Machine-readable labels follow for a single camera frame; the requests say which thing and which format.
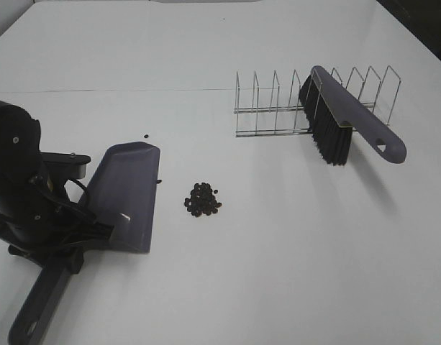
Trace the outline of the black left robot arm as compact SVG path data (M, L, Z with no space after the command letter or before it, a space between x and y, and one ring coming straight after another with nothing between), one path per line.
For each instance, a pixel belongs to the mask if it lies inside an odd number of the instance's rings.
M40 140L38 120L0 101L0 239L24 254L50 252L84 224L96 223L65 189L84 177L91 158L42 152Z

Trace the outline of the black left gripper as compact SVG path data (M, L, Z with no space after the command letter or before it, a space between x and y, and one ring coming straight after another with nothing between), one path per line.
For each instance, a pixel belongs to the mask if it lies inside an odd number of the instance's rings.
M43 265L98 239L91 195L81 183L88 155L43 152L41 124L21 107L0 107L0 240Z

